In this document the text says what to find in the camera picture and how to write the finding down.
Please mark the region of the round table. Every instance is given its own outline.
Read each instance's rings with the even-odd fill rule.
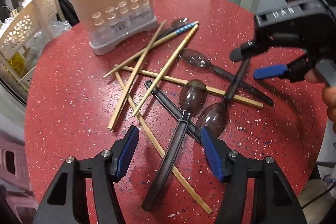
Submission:
[[[167,19],[166,26],[179,17],[188,17],[191,22],[198,19],[199,30],[187,47],[201,51],[215,65],[233,74],[237,71],[239,64],[233,64],[229,54],[253,37],[251,13],[225,0],[154,0],[154,4],[158,21]],[[214,212],[206,214],[172,174],[159,205],[152,212],[145,212],[141,203],[161,158],[138,120],[131,117],[132,110],[128,104],[115,130],[110,132],[107,129],[121,88],[114,76],[103,79],[103,75],[113,64],[145,47],[153,33],[144,32],[131,37],[110,53],[97,56],[89,46],[84,27],[78,24],[45,47],[31,83],[25,122],[29,174],[38,201],[67,156],[73,155],[78,160],[94,157],[122,138],[130,125],[137,125],[140,129],[137,150],[126,177],[115,184],[126,222],[213,223],[225,187],[212,175],[204,150],[197,142],[186,135],[175,165]],[[179,35],[152,50],[143,69],[159,72],[184,36]],[[234,103],[230,107],[231,121],[220,136],[230,148],[246,157],[262,159],[272,155],[296,194],[302,190],[314,167],[324,135],[327,116],[321,100],[322,85],[291,84],[288,80],[274,78],[261,86],[253,80],[252,71],[260,66],[287,64],[301,54],[300,50],[270,49],[267,54],[251,59],[246,81],[271,97],[274,107],[264,104],[258,110]],[[126,82],[130,73],[120,73]],[[224,90],[229,85],[212,71],[191,67],[181,60],[175,61],[167,75],[201,79],[207,85]],[[132,88],[136,104],[146,91],[144,82],[147,79],[138,76]],[[180,86],[162,81],[159,87],[167,91],[168,97],[178,105]],[[243,90],[238,93],[252,98]],[[208,95],[206,105],[219,100],[217,96]],[[166,149],[177,122],[152,96],[141,113]],[[87,186],[90,219],[95,223],[90,182]],[[244,223],[248,221],[252,204],[251,189],[248,187]]]

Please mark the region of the wooden chopstick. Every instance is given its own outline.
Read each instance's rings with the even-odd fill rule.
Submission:
[[[115,72],[115,77],[117,78],[122,90],[125,89],[125,85],[123,80],[120,77],[120,74],[118,72]],[[134,110],[136,108],[133,99],[129,93],[127,93],[126,98],[128,100],[128,103],[130,104],[131,108]],[[165,155],[165,151],[161,147],[160,143],[155,138],[154,134],[152,133],[151,129],[148,127],[145,119],[141,116],[141,114],[138,112],[136,117],[139,120],[139,123],[142,125],[143,129],[145,130],[148,138],[151,140],[152,144],[154,145],[157,152],[159,152],[160,156],[163,158]],[[191,185],[187,182],[187,180],[182,176],[182,174],[179,172],[179,170],[176,168],[175,165],[172,167],[172,172],[176,176],[176,178],[179,180],[179,182],[184,186],[184,188],[188,191],[188,193],[196,200],[196,202],[203,208],[206,213],[211,214],[212,210],[211,208],[205,203],[205,201],[196,193],[196,191],[191,187]]]
[[[128,67],[128,66],[124,66],[122,69],[130,71],[130,72],[133,71],[133,68]],[[152,72],[152,71],[148,71],[148,70],[139,70],[138,74],[145,75],[145,76],[148,76],[148,77],[151,77],[151,78],[156,78],[158,76],[157,73]],[[179,78],[175,78],[175,77],[171,77],[171,76],[167,76],[167,75],[164,75],[162,77],[162,80],[166,80],[168,82],[178,84],[178,85],[185,85],[188,82],[188,80],[183,80],[183,79],[179,79]],[[216,88],[213,88],[211,86],[207,86],[207,91],[214,94],[214,95],[219,95],[219,96],[224,96],[224,94],[225,94],[224,90],[216,89]],[[243,96],[240,96],[240,95],[235,95],[233,97],[233,100],[236,101],[236,102],[239,102],[239,103],[243,103],[245,105],[252,106],[252,107],[263,108],[263,103],[252,100],[252,99],[249,99],[249,98],[246,98],[246,97],[243,97]]]
[[[165,73],[169,70],[173,62],[175,61],[176,57],[179,55],[179,52],[185,47],[185,45],[190,41],[191,37],[194,35],[196,30],[198,29],[198,25],[196,24],[190,32],[186,35],[186,37],[182,40],[180,45],[176,48],[176,50],[173,52],[171,57],[168,59],[158,76],[156,76],[155,80],[153,81],[153,84],[151,87],[147,90],[143,98],[141,99],[140,103],[138,104],[137,108],[134,110],[132,117],[135,117],[135,115],[139,112],[142,105],[147,100],[148,96],[151,94],[154,87],[157,85],[157,83],[161,80],[161,78],[165,75]]]
[[[155,41],[154,44],[152,45],[152,48],[156,48],[157,46],[160,46],[161,44],[163,44],[164,42],[168,41],[169,39],[179,35],[180,33],[189,30],[191,27],[195,26],[196,24],[198,24],[198,21],[192,22],[180,29],[178,29],[175,32],[172,32],[168,35],[166,35],[165,37],[162,37],[161,39],[159,39],[158,41]],[[113,70],[109,71],[107,74],[105,74],[103,76],[103,78],[108,77],[109,75],[115,73],[116,71],[120,70],[123,66],[127,65],[129,62],[137,59],[139,56],[141,56],[141,54],[145,51],[145,49],[143,48],[142,50],[140,50],[139,52],[137,52],[136,54],[133,54],[130,58],[126,59],[124,62],[122,62],[120,65],[116,66]]]
[[[163,28],[163,26],[166,24],[166,20],[164,20],[161,25],[159,26],[159,28],[156,30],[154,36],[152,37],[152,39],[150,40],[150,42],[148,43],[147,47],[145,48],[145,50],[143,51],[143,53],[141,54],[138,62],[136,63],[134,70],[132,71],[131,76],[129,77],[127,84],[126,84],[126,88],[124,89],[124,91],[122,92],[119,101],[115,107],[115,110],[113,111],[113,114],[111,116],[109,125],[108,125],[108,129],[112,130],[118,120],[118,117],[120,115],[122,106],[124,104],[125,98],[127,93],[129,92],[129,90],[131,89],[131,86],[133,85],[133,81],[135,79],[135,77],[137,76],[138,70],[140,69],[140,66],[142,64],[142,62],[144,61],[147,53],[150,51],[154,41],[156,40],[157,36],[159,35],[159,33],[161,32],[161,29]]]

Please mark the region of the metal screw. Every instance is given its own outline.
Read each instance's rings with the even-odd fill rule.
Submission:
[[[229,155],[231,156],[231,157],[237,157],[238,156],[238,152],[236,151],[236,150],[231,150],[230,152],[229,152]]]
[[[274,163],[274,159],[272,158],[272,157],[266,157],[266,162],[268,163],[268,164],[272,164],[272,163]]]
[[[75,160],[75,158],[73,157],[73,156],[70,156],[70,157],[67,157],[66,159],[65,159],[65,161],[67,162],[67,163],[72,163],[73,161]]]
[[[108,157],[111,155],[111,151],[110,150],[104,150],[103,152],[101,152],[101,155],[103,157]]]

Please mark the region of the spoon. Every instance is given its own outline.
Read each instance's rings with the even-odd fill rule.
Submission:
[[[223,79],[229,79],[230,81],[232,81],[235,78],[235,76],[229,73],[228,71],[213,65],[208,57],[206,57],[201,52],[198,52],[196,50],[185,48],[182,51],[180,51],[180,57],[185,62],[195,67],[212,69],[219,77]],[[274,102],[270,97],[266,96],[261,91],[249,85],[248,83],[241,81],[239,83],[239,86],[242,87],[249,94],[259,98],[259,100],[263,101],[265,104],[269,106],[274,105]]]
[[[175,19],[171,25],[170,28],[165,30],[164,32],[162,32],[157,38],[156,40],[159,40],[163,37],[165,37],[166,35],[169,35],[171,32],[175,32],[176,30],[178,30],[179,28],[182,28],[184,26],[186,26],[189,23],[189,19],[188,18],[178,18]]]
[[[166,183],[188,128],[189,119],[194,117],[202,109],[206,97],[206,86],[200,80],[190,80],[183,87],[178,100],[182,110],[182,117],[178,121],[159,170],[141,205],[145,211],[152,209],[157,196]]]
[[[227,105],[235,95],[236,89],[238,88],[238,85],[245,74],[250,59],[251,58],[249,57],[243,60],[235,75],[235,78],[231,82],[229,88],[226,90],[223,99],[218,103],[208,106],[201,113],[196,122],[197,129],[202,128],[203,126],[209,126],[216,138],[222,134],[228,121]]]

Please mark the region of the human hand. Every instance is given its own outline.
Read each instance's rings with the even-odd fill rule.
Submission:
[[[312,69],[306,73],[304,78],[309,83],[322,82]],[[334,123],[334,133],[336,133],[336,86],[326,86],[322,91],[322,100],[328,107],[328,118]]]

